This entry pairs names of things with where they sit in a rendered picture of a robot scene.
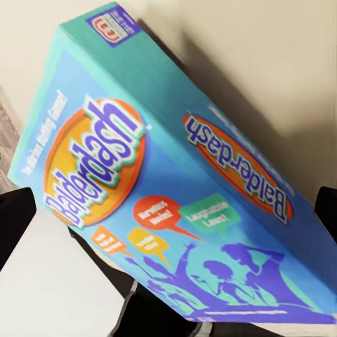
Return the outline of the board game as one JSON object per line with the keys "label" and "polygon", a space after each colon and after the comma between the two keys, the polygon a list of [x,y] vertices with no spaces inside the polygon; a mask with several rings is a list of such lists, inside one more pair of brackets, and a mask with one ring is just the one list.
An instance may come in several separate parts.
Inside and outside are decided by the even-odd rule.
{"label": "board game", "polygon": [[56,28],[6,176],[189,322],[337,324],[315,209],[118,2]]}

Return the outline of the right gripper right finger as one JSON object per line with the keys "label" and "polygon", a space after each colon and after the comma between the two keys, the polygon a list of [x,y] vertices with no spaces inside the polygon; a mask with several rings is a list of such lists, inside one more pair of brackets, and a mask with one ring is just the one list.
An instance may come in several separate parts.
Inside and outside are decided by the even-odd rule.
{"label": "right gripper right finger", "polygon": [[337,243],[337,190],[321,187],[315,203],[315,213],[319,216],[330,235]]}

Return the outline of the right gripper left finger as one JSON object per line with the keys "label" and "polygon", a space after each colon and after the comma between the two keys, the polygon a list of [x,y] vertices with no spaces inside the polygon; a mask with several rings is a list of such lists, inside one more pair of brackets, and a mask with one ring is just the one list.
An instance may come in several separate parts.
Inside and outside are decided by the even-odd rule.
{"label": "right gripper left finger", "polygon": [[30,186],[0,193],[0,271],[37,213]]}

